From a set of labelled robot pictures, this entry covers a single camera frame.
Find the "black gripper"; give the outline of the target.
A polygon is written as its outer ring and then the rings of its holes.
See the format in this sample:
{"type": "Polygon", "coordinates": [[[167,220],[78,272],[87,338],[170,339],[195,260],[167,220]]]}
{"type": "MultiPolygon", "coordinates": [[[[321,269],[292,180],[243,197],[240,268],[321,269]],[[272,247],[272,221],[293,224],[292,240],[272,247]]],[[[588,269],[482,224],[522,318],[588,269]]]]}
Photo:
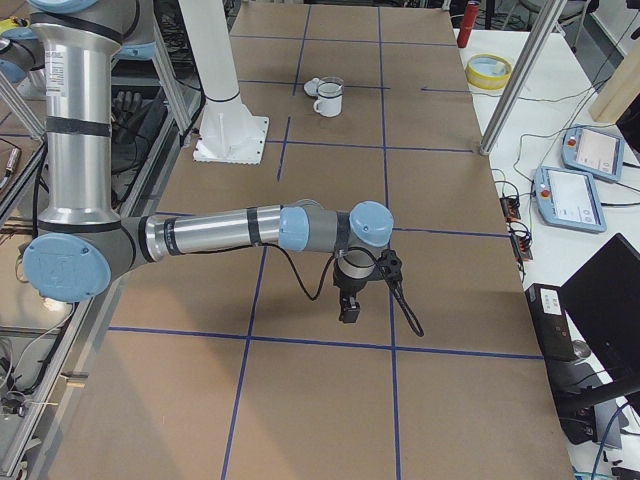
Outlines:
{"type": "Polygon", "coordinates": [[[380,272],[373,253],[365,248],[351,248],[334,262],[333,284],[339,289],[342,323],[356,323],[360,314],[357,294],[368,282],[378,281],[380,272]]]}

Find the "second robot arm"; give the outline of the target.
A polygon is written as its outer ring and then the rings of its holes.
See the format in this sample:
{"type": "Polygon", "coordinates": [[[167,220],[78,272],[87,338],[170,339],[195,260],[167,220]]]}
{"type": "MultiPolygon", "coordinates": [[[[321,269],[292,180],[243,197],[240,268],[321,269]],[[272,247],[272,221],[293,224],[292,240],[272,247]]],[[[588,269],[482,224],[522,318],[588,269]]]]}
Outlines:
{"type": "Polygon", "coordinates": [[[44,48],[27,18],[1,21],[1,72],[24,98],[45,100],[44,48]]]}

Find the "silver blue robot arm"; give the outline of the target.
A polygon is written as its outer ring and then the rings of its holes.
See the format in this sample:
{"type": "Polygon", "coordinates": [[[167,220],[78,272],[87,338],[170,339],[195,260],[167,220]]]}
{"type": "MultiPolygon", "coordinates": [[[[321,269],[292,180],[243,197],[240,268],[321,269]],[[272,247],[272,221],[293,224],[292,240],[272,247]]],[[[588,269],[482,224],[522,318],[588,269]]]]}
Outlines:
{"type": "Polygon", "coordinates": [[[44,47],[49,200],[23,256],[42,295],[68,303],[101,294],[115,279],[167,256],[269,246],[326,252],[344,323],[369,282],[395,289],[400,260],[388,247],[394,224],[383,205],[348,212],[312,200],[209,216],[124,218],[111,202],[112,62],[156,52],[149,1],[35,1],[31,26],[44,47]]]}

